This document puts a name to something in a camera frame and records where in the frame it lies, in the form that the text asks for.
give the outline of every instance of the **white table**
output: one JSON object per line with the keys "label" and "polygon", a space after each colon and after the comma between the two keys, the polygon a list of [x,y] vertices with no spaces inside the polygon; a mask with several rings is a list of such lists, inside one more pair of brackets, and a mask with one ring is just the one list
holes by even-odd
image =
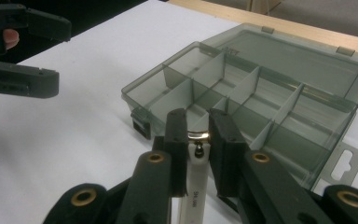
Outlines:
{"label": "white table", "polygon": [[[132,128],[120,90],[191,42],[236,25],[149,1],[22,62],[59,71],[60,94],[0,94],[0,223],[41,223],[68,189],[110,189],[128,178],[152,142]],[[358,117],[346,141],[358,147]],[[205,213],[204,223],[241,223],[212,191]]]}

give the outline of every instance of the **black clamp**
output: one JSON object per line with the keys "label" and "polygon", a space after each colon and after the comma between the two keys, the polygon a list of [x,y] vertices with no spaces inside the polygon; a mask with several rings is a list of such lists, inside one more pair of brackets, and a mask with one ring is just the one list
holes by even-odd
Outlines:
{"label": "black clamp", "polygon": [[72,24],[67,19],[46,12],[26,8],[18,4],[0,4],[0,55],[7,49],[3,39],[5,29],[28,27],[31,35],[39,35],[59,41],[71,39]]}
{"label": "black clamp", "polygon": [[[44,223],[171,223],[171,197],[186,194],[185,116],[184,109],[169,113],[166,136],[155,138],[131,179],[110,190],[99,185],[68,190]],[[211,109],[209,121],[217,196],[243,223],[358,223],[358,189],[330,186],[322,197],[306,191],[274,155],[248,148],[230,115]]]}
{"label": "black clamp", "polygon": [[[7,53],[5,29],[28,27],[32,35],[59,41],[71,39],[72,23],[67,19],[18,4],[0,4],[0,55]],[[0,62],[0,93],[49,98],[59,92],[59,73],[36,67]]]}

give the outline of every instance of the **plastic organizer box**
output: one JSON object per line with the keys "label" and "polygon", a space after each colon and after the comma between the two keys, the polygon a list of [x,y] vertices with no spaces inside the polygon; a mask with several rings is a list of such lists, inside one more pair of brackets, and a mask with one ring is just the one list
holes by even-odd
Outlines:
{"label": "plastic organizer box", "polygon": [[[358,107],[358,54],[243,24],[195,42],[122,90],[134,128],[163,135],[168,112],[185,108],[190,131],[226,111],[251,149],[273,153],[306,189],[350,184],[358,150],[341,142]],[[344,150],[351,170],[331,173]]]}

